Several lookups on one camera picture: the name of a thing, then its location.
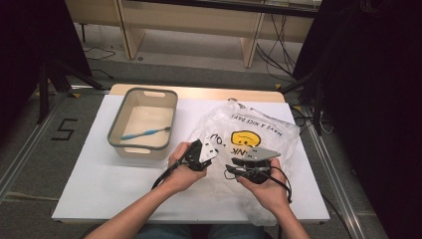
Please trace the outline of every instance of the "hand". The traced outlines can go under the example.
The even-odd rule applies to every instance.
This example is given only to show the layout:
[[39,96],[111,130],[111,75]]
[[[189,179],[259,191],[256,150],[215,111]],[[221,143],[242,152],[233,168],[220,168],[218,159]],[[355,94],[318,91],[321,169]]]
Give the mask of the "hand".
[[[183,153],[187,150],[191,143],[180,142],[174,152],[168,158],[168,166],[173,165]],[[175,192],[184,191],[189,188],[194,182],[207,175],[207,169],[203,171],[193,171],[187,165],[179,165],[174,169],[170,175],[164,179],[163,185],[168,185],[174,189]]]
[[[272,167],[281,168],[276,158],[271,158],[270,163]],[[285,176],[275,168],[271,169],[271,176],[286,184]],[[267,210],[274,213],[277,209],[289,208],[286,189],[275,181],[268,179],[262,184],[256,184],[243,176],[239,176],[237,180],[248,188]]]

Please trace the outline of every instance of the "plastic bag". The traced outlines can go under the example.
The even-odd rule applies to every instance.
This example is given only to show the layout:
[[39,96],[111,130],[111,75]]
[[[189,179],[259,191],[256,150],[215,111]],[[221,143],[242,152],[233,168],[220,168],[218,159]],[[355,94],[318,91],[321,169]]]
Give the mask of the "plastic bag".
[[213,109],[201,118],[189,141],[211,139],[219,150],[212,159],[212,170],[208,170],[207,178],[211,180],[210,192],[216,199],[233,194],[239,197],[247,212],[248,219],[256,226],[277,224],[276,218],[263,209],[256,197],[236,180],[228,180],[224,171],[226,164],[233,165],[231,158],[242,158],[242,155],[259,146],[278,151],[283,172],[289,177],[293,173],[292,154],[299,140],[300,128],[294,124],[274,119],[252,108],[247,108],[236,100]]

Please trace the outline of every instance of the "toothbrush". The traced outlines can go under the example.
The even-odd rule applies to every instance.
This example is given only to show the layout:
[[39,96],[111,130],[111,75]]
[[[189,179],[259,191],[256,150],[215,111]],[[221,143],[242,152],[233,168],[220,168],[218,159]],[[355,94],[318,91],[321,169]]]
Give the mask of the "toothbrush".
[[128,139],[132,139],[132,138],[139,137],[139,136],[155,134],[156,132],[159,132],[159,131],[169,131],[170,129],[171,129],[171,126],[167,126],[167,127],[163,127],[163,128],[159,128],[159,129],[150,129],[150,130],[140,132],[140,133],[123,135],[120,139],[121,140],[128,140]]

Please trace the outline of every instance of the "smiley face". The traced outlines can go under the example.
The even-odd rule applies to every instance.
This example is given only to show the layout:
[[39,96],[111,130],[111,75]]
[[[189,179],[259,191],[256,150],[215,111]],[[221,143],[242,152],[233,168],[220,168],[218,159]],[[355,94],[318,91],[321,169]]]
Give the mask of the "smiley face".
[[232,143],[236,145],[258,146],[261,143],[259,135],[252,131],[242,130],[232,132]]

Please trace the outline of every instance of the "white tabletop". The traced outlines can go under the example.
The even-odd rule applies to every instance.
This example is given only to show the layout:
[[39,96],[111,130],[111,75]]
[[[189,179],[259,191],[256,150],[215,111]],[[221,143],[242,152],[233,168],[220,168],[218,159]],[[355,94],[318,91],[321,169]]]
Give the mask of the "white tabletop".
[[[167,163],[163,160],[121,158],[107,142],[107,133],[123,96],[105,96],[80,157],[59,200],[53,219],[62,222],[104,221],[112,218],[148,192]],[[172,152],[186,140],[200,117],[223,101],[179,99],[173,132]],[[273,118],[294,123],[284,103],[243,102]],[[299,140],[293,155],[295,173],[290,178],[294,190],[293,211],[301,221],[325,221],[329,215],[314,174]],[[188,190],[165,201],[150,217],[151,223],[247,223],[239,198],[228,194],[214,200],[203,188],[203,178]]]

